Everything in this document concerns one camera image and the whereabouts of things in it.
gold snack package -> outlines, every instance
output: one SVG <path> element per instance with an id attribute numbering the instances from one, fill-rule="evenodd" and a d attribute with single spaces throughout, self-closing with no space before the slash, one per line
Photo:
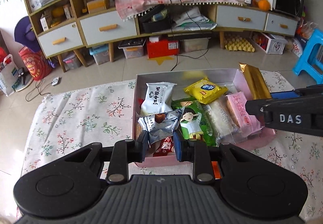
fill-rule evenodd
<path id="1" fill-rule="evenodd" d="M 228 89 L 225 86 L 221 87 L 212 83 L 207 77 L 205 77 L 200 81 L 185 87 L 184 91 L 192 97 L 195 97 L 198 102 L 206 105 L 219 98 L 227 92 Z"/>
<path id="2" fill-rule="evenodd" d="M 253 99 L 272 98 L 259 68 L 248 64 L 239 64 Z"/>

floral tablecloth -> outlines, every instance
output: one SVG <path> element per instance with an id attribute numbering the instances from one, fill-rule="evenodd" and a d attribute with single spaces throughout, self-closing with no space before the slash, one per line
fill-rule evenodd
<path id="1" fill-rule="evenodd" d="M 271 92 L 293 87 L 276 72 L 262 72 Z M 30 128 L 22 175 L 62 157 L 84 145 L 101 142 L 113 146 L 132 134 L 132 105 L 135 80 L 110 83 L 64 94 L 47 96 L 38 107 Z M 309 195 L 301 212 L 305 220 L 323 216 L 323 138 L 277 132 L 277 138 L 252 153 L 301 176 Z M 105 164 L 101 178 L 108 168 Z M 189 174 L 192 164 L 138 168 L 129 164 L 132 174 Z"/>

pink snack package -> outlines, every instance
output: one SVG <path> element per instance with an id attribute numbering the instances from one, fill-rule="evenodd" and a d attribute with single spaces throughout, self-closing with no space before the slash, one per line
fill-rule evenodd
<path id="1" fill-rule="evenodd" d="M 243 92 L 228 95 L 228 109 L 233 121 L 241 129 L 243 138 L 258 133 L 261 130 L 261 124 L 254 115 L 249 115 L 245 110 L 247 99 Z"/>

red shoe box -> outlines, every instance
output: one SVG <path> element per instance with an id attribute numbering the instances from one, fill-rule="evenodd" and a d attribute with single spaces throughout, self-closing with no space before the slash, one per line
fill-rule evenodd
<path id="1" fill-rule="evenodd" d="M 168 41 L 167 39 L 162 39 L 159 42 L 152 43 L 147 39 L 146 45 L 148 58 L 177 55 L 180 52 L 179 43 L 176 40 Z"/>

egg tray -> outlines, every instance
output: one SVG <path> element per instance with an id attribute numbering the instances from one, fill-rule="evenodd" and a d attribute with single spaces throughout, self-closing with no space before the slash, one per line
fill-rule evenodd
<path id="1" fill-rule="evenodd" d="M 228 51 L 255 51 L 255 48 L 252 46 L 252 44 L 250 44 L 250 42 L 247 39 L 242 38 L 239 35 L 226 34 L 224 36 L 224 44 L 225 48 Z"/>

